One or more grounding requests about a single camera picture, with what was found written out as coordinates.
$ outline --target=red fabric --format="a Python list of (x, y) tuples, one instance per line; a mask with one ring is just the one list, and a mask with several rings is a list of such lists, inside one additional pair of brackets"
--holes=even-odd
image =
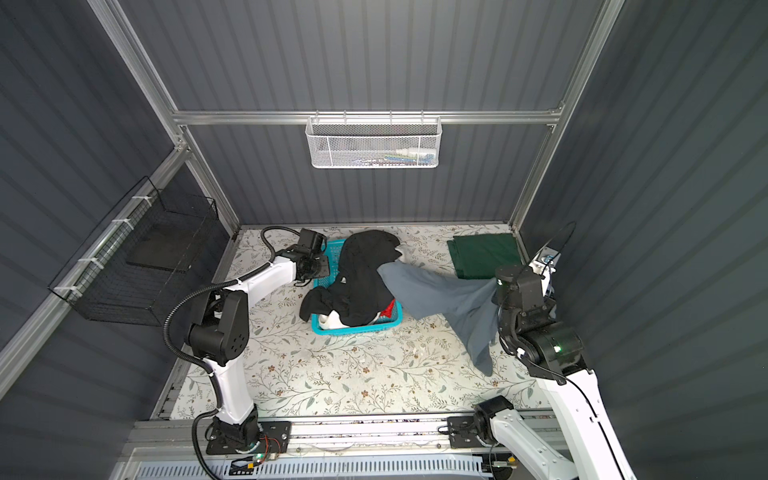
[(393, 300), (388, 307), (386, 307), (383, 311), (381, 316), (385, 316), (387, 318), (392, 318), (392, 309), (395, 308), (395, 300)]

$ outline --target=dark gray wall panel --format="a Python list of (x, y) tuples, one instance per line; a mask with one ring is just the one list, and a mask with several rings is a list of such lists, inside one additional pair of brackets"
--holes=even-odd
[(402, 170), (312, 167), (304, 127), (195, 126), (245, 224), (507, 220), (544, 125), (447, 125), (440, 165)]
[(558, 313), (638, 478), (763, 474), (766, 17), (628, 2), (523, 225), (533, 253), (578, 222)]
[(599, 0), (131, 0), (183, 110), (556, 108)]
[[(187, 168), (167, 189), (200, 194)], [(210, 282), (227, 241), (217, 223), (187, 274), (189, 291)], [(183, 310), (177, 317), (180, 345), (189, 320)], [(107, 478), (134, 422), (150, 415), (174, 358), (158, 327), (70, 313), (0, 402), (0, 478)]]
[(172, 143), (86, 2), (0, 2), (0, 344)]

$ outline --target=black clothing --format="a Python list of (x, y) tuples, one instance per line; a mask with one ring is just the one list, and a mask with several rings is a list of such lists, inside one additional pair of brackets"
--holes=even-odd
[(400, 257), (398, 245), (397, 237), (381, 230), (351, 235), (339, 255), (336, 280), (327, 289), (310, 290), (299, 309), (301, 319), (306, 322), (312, 313), (328, 315), (335, 310), (344, 325), (371, 323), (394, 299), (376, 269)]

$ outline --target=white mesh basket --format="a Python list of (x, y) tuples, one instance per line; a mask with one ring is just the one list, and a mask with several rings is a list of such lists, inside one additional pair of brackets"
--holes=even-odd
[(441, 136), (439, 118), (413, 124), (306, 122), (316, 168), (434, 168)]

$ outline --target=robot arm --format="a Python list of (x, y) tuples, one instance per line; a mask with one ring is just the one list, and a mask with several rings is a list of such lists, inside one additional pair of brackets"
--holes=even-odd
[[(514, 452), (539, 480), (635, 480), (587, 367), (581, 339), (550, 316), (554, 301), (542, 295), (549, 275), (542, 262), (496, 270), (499, 337), (505, 351), (528, 367), (547, 396), (574, 461), (533, 432), (503, 397), (475, 407), (478, 437)], [(547, 284), (542, 284), (545, 277)]]
[(287, 283), (328, 276), (328, 257), (321, 250), (325, 240), (320, 233), (302, 229), (298, 243), (276, 252), (269, 266), (256, 275), (193, 300), (187, 343), (192, 355), (211, 367), (220, 387), (214, 435), (225, 440), (228, 448), (252, 452), (260, 437), (242, 355), (250, 331), (248, 310)]

